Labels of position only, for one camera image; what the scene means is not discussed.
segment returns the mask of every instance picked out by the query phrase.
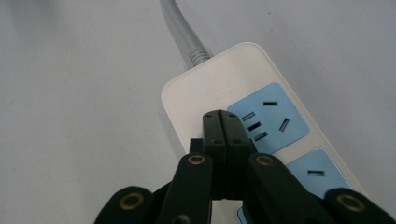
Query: power strip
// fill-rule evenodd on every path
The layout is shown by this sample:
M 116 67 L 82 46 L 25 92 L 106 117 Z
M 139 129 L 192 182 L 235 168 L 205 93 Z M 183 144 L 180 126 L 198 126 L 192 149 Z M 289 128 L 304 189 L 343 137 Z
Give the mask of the power strip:
M 277 156 L 312 193 L 351 188 L 367 195 L 264 50 L 242 43 L 172 79 L 163 106 L 186 152 L 202 116 L 235 113 L 260 152 Z M 239 202 L 216 202 L 220 223 L 240 223 Z

